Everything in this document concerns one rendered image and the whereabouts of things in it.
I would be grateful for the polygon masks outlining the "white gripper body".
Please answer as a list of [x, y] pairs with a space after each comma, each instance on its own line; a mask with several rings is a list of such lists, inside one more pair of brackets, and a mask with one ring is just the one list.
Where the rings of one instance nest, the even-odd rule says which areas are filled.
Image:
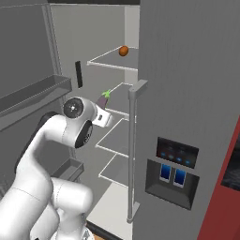
[[99, 127], [106, 128], [112, 124], [113, 116], [109, 112], [97, 107], [96, 121]]

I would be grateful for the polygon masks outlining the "purple eggplant with green stem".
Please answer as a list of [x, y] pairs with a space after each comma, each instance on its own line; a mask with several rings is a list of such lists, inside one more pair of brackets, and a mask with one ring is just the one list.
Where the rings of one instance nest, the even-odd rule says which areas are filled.
[[99, 99], [97, 100], [96, 104], [99, 106], [101, 109], [105, 109], [107, 102], [110, 98], [111, 90], [107, 90], [101, 94]]

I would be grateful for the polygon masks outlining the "glass fridge rack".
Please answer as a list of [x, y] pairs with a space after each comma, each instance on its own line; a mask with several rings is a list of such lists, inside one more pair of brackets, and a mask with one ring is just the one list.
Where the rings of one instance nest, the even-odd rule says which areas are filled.
[[128, 127], [129, 121], [122, 118], [112, 129], [96, 144], [96, 147], [128, 157]]
[[119, 54], [119, 47], [105, 52], [87, 62], [87, 65], [101, 66], [105, 68], [116, 68], [130, 71], [138, 70], [138, 56], [139, 50], [134, 47], [128, 48], [128, 54], [121, 56]]
[[125, 119], [129, 119], [129, 99], [128, 90], [131, 84], [121, 82], [110, 91], [110, 98], [106, 105], [106, 110], [117, 113]]
[[127, 188], [128, 158], [115, 154], [98, 176]]

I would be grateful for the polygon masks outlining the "black panel inside fridge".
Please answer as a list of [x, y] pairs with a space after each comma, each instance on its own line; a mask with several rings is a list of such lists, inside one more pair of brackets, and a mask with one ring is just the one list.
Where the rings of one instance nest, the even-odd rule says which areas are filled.
[[83, 75], [82, 75], [81, 61], [75, 62], [75, 69], [76, 69], [78, 88], [82, 88], [83, 87]]

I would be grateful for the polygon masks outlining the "small grey door bin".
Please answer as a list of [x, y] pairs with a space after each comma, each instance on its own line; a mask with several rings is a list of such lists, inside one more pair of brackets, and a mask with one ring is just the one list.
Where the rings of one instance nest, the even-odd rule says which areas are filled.
[[52, 177], [78, 182], [83, 171], [84, 166], [82, 162], [75, 158], [69, 158], [52, 174]]

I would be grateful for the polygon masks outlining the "long grey door bin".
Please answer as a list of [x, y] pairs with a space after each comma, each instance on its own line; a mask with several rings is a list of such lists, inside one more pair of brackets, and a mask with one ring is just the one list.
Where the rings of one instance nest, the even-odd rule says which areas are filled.
[[0, 98], [0, 131], [56, 101], [72, 90], [71, 79], [51, 75]]

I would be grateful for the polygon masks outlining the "grey fridge cabinet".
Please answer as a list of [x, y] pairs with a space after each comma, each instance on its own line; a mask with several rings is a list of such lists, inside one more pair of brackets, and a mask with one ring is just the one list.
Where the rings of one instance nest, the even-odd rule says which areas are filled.
[[[62, 73], [72, 81], [70, 94], [73, 97], [95, 101], [120, 83], [132, 85], [138, 81], [138, 70], [87, 65], [89, 60], [123, 45], [138, 49], [138, 6], [52, 4], [51, 10]], [[77, 61], [81, 61], [82, 66], [82, 88], [78, 88], [77, 83]], [[115, 153], [98, 148], [96, 144], [124, 118], [117, 113], [111, 114], [112, 125], [95, 127], [89, 143], [76, 150], [75, 156], [84, 162], [82, 182], [94, 192], [87, 220], [120, 240], [132, 240], [132, 225], [127, 223], [128, 188], [98, 176]]]

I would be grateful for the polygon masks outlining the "grey fridge door with dispenser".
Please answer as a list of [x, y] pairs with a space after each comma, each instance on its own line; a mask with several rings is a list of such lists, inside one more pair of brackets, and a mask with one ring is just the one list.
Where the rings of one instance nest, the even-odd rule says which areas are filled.
[[[141, 0], [133, 240], [197, 240], [240, 116], [240, 0]], [[158, 139], [198, 150], [159, 179]]]

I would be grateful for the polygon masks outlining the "grey fridge door with bins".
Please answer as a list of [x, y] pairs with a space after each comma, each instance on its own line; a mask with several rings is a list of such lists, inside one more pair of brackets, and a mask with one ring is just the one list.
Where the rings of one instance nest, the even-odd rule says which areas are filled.
[[[0, 98], [51, 75], [63, 76], [48, 1], [0, 0]], [[40, 118], [60, 113], [65, 96], [0, 131], [0, 199]]]

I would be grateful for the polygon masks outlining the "black appliance front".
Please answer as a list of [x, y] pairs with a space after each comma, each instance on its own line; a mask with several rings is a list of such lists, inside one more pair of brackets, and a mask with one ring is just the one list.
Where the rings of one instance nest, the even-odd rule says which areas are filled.
[[236, 140], [234, 149], [224, 173], [221, 185], [240, 191], [240, 134]]

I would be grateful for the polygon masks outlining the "red cabinet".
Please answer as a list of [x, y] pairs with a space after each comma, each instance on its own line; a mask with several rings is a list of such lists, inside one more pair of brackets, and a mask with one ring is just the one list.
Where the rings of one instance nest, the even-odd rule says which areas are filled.
[[197, 240], [240, 240], [240, 191], [221, 185], [239, 134], [240, 116]]

